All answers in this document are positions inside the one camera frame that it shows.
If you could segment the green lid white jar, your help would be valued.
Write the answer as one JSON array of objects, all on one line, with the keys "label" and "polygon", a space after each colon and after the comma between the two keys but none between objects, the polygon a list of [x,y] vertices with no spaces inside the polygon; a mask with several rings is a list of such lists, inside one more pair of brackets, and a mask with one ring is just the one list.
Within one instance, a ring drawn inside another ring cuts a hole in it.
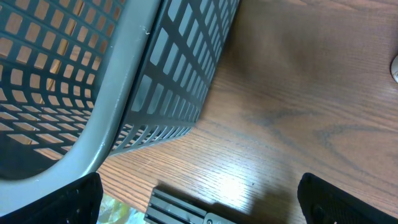
[{"label": "green lid white jar", "polygon": [[392,78],[396,83],[398,83],[398,55],[393,59],[390,71]]}]

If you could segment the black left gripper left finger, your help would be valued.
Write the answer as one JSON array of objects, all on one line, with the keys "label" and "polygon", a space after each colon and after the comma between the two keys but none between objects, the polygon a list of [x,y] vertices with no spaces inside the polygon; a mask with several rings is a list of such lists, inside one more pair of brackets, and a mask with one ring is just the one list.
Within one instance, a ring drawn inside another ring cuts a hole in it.
[{"label": "black left gripper left finger", "polygon": [[92,172],[18,210],[1,217],[1,223],[96,223],[103,187]]}]

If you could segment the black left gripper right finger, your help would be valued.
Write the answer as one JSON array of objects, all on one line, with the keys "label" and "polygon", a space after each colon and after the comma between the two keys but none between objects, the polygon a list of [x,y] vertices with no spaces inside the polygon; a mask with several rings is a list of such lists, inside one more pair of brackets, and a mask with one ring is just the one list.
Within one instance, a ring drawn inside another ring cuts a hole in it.
[{"label": "black left gripper right finger", "polygon": [[302,176],[297,198],[307,223],[397,224],[397,218],[309,172]]}]

